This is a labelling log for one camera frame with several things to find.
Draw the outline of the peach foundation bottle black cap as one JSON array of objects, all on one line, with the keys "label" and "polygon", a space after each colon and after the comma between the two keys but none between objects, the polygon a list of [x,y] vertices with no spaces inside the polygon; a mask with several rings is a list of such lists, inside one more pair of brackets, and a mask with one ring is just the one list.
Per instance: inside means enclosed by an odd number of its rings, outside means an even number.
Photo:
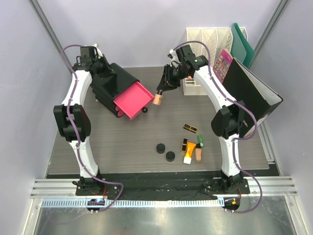
[{"label": "peach foundation bottle black cap", "polygon": [[161,101],[162,101],[162,94],[163,94],[163,90],[158,90],[157,93],[154,96],[154,100],[153,100],[153,104],[154,105],[160,105]]}]

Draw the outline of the black drawer cabinet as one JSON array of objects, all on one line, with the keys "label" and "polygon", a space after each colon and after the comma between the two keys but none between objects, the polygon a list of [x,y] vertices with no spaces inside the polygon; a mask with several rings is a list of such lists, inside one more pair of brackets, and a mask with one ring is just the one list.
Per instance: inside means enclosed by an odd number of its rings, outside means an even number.
[{"label": "black drawer cabinet", "polygon": [[116,63],[110,64],[110,67],[111,71],[93,74],[90,86],[95,98],[119,117],[114,99],[139,80]]}]

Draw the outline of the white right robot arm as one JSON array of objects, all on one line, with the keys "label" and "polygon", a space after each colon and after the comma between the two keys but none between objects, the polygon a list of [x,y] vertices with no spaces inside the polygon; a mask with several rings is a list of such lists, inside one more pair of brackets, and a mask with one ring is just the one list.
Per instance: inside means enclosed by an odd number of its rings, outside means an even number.
[{"label": "white right robot arm", "polygon": [[222,151],[221,189],[226,193],[233,193],[244,179],[236,157],[244,119],[244,103],[237,102],[226,91],[213,73],[210,61],[203,55],[196,56],[189,44],[170,50],[168,57],[171,63],[164,66],[153,103],[160,105],[162,94],[178,88],[181,80],[187,77],[200,84],[216,110],[211,128],[219,138]]}]

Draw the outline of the orange cream tube white cap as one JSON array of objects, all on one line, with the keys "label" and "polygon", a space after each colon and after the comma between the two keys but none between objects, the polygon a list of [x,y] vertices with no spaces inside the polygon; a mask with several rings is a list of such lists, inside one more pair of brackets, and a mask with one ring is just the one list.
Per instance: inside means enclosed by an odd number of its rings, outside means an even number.
[{"label": "orange cream tube white cap", "polygon": [[186,146],[186,152],[185,152],[185,156],[183,159],[183,163],[184,164],[191,164],[191,160],[192,160],[192,154],[194,149],[196,148],[196,144],[192,143],[192,142],[188,142],[187,146]]}]

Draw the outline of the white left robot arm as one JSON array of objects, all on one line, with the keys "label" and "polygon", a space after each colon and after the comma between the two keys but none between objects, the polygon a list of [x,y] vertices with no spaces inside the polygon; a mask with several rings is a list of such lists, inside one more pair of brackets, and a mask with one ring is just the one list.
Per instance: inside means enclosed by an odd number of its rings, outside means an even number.
[{"label": "white left robot arm", "polygon": [[93,66],[96,68],[101,66],[103,54],[97,44],[77,45],[80,48],[80,55],[71,66],[65,60],[65,50],[70,47],[75,45],[69,45],[61,51],[61,58],[72,73],[70,87],[62,103],[54,106],[53,114],[60,135],[71,146],[79,165],[79,180],[73,182],[76,194],[100,195],[104,190],[104,183],[89,142],[91,122],[84,109],[84,102],[92,82],[91,69]]}]

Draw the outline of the beige foundation bottle black pump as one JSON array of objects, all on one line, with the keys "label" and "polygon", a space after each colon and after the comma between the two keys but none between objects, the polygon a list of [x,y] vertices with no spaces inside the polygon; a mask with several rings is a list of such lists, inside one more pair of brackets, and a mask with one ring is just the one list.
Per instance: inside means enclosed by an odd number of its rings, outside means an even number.
[{"label": "beige foundation bottle black pump", "polygon": [[202,161],[202,148],[204,147],[203,143],[198,143],[196,145],[196,149],[195,149],[195,160],[196,162],[201,162]]}]

